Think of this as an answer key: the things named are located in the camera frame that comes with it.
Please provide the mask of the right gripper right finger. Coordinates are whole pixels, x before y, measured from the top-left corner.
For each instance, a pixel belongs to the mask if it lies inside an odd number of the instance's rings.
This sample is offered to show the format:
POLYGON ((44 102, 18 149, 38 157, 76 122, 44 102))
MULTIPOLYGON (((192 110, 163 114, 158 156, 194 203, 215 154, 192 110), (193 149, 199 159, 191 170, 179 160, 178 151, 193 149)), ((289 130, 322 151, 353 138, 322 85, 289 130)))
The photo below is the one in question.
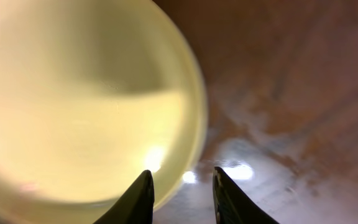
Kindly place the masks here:
POLYGON ((213 172, 213 199, 217 224, 278 224, 218 166, 213 172))

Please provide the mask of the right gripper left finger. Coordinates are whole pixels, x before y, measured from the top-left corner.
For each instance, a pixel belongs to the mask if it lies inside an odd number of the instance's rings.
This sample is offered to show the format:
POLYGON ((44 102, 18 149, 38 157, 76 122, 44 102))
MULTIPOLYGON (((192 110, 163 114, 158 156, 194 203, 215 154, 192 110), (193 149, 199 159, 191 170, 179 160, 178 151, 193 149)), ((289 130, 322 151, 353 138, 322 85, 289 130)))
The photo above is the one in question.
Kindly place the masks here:
POLYGON ((152 224, 154 202, 152 173, 144 170, 94 224, 152 224))

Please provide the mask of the yellow plate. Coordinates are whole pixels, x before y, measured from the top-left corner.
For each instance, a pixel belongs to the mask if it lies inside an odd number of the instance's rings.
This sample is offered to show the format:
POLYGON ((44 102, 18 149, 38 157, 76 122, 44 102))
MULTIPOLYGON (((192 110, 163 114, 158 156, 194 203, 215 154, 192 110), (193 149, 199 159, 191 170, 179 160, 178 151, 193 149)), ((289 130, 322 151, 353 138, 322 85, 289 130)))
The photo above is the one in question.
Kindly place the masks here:
POLYGON ((160 208, 207 123, 198 63, 154 2, 0 1, 0 223, 93 223, 144 170, 160 208))

